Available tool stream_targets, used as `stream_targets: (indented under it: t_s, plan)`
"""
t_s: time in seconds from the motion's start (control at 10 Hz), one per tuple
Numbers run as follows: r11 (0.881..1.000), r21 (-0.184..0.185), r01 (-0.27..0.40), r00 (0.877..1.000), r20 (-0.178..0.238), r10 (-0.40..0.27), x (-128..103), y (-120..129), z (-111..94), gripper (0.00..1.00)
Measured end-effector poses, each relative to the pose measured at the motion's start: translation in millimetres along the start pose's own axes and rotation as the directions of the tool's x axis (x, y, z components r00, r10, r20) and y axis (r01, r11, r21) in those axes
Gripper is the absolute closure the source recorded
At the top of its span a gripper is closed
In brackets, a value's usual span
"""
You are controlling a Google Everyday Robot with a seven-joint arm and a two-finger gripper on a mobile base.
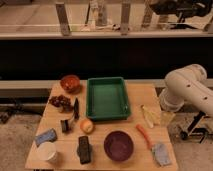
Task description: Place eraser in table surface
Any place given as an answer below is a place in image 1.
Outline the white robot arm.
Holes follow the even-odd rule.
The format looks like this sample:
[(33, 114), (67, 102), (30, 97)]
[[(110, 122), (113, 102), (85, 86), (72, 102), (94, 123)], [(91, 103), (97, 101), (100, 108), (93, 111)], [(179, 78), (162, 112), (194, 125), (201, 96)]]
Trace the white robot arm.
[(160, 106), (165, 111), (177, 112), (188, 101), (213, 117), (213, 90), (203, 84), (206, 79), (207, 72), (199, 64), (170, 71), (164, 79), (165, 88), (159, 95)]

